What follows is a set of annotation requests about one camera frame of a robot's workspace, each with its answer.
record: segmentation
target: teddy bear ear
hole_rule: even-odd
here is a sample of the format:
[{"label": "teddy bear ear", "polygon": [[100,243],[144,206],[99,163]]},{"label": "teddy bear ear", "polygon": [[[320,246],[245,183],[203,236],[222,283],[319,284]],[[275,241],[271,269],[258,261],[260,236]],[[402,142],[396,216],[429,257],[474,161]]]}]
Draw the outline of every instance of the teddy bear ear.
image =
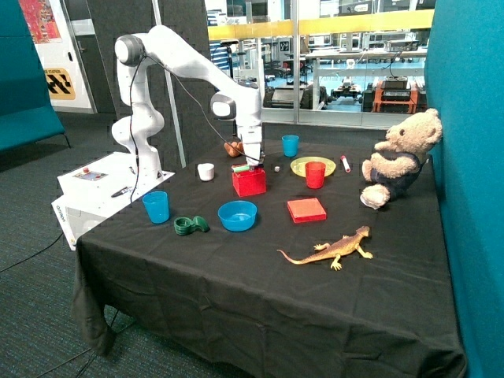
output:
[{"label": "teddy bear ear", "polygon": [[426,139],[428,144],[436,144],[443,136],[443,128],[440,124],[435,124],[430,127],[428,137]]}]

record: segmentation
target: plate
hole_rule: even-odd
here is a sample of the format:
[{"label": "plate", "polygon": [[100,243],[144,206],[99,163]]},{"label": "plate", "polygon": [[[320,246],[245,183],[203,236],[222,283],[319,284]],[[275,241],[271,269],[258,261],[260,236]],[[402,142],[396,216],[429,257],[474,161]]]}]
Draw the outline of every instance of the plate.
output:
[{"label": "plate", "polygon": [[326,159],[325,157],[309,156],[300,157],[291,163],[292,172],[301,177],[306,177],[305,165],[309,161],[319,161],[325,163],[325,176],[331,175],[336,169],[336,163],[332,160]]}]

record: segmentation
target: blue cup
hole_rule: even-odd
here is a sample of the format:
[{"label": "blue cup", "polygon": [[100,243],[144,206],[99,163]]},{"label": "blue cup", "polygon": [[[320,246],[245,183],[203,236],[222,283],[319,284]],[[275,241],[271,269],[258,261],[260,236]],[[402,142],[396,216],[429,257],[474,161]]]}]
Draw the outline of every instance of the blue cup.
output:
[{"label": "blue cup", "polygon": [[283,154],[293,158],[298,154],[299,137],[297,135],[284,135],[282,137]]},{"label": "blue cup", "polygon": [[168,195],[164,191],[146,194],[142,201],[152,223],[160,224],[170,218]]}]

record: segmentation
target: metal pole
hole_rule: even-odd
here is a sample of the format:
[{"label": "metal pole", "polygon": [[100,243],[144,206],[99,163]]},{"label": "metal pole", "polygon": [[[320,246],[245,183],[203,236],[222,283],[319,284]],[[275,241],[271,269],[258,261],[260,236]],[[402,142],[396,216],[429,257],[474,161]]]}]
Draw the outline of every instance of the metal pole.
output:
[{"label": "metal pole", "polygon": [[[156,20],[156,25],[163,25],[163,23],[161,22],[161,12],[159,11],[158,0],[152,0],[152,8],[154,10],[154,19]],[[172,108],[173,126],[175,127],[176,142],[179,146],[180,164],[182,165],[182,168],[185,168],[187,163],[185,153],[183,152],[179,117],[178,113],[176,112],[176,103],[175,103],[175,95],[173,94],[172,76],[170,75],[170,72],[166,70],[165,70],[165,78],[166,78],[166,87],[168,88],[168,97],[170,99],[170,106]]]},{"label": "metal pole", "polygon": [[299,122],[299,102],[301,99],[299,98],[299,62],[300,62],[300,53],[299,53],[299,7],[298,0],[291,2],[292,6],[292,24],[294,25],[294,31],[292,36],[292,49],[294,50],[294,60],[292,61],[292,68],[294,69],[294,124],[298,124]]}]

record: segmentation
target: warning sign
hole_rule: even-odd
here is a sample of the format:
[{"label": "warning sign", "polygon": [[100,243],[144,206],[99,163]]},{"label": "warning sign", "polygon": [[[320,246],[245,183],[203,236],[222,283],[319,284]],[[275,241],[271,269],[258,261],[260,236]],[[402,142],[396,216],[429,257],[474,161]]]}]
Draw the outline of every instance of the warning sign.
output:
[{"label": "warning sign", "polygon": [[51,100],[75,100],[72,80],[65,69],[44,69]]}]

